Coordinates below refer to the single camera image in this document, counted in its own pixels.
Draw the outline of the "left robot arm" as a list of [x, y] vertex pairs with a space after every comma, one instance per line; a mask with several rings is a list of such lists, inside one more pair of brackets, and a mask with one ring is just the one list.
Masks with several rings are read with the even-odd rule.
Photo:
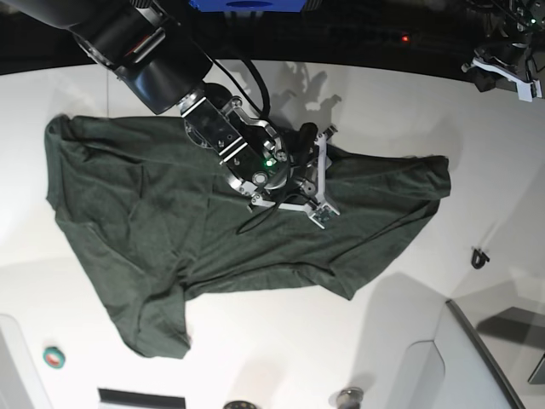
[[487, 92], [501, 81], [512, 84], [521, 101], [543, 98], [540, 75], [544, 67], [543, 1], [466, 1], [484, 20], [485, 39], [462, 65], [475, 87]]

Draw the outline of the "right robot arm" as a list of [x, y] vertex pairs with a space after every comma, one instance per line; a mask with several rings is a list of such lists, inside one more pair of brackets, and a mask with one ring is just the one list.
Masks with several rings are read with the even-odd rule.
[[251, 117], [244, 97], [205, 76], [214, 62], [157, 1], [16, 1], [20, 12], [69, 31], [85, 54], [113, 72], [152, 112], [177, 107], [186, 131], [213, 150], [231, 188], [252, 205], [300, 211], [316, 223], [337, 212], [328, 199], [327, 141], [334, 129], [294, 134], [267, 110]]

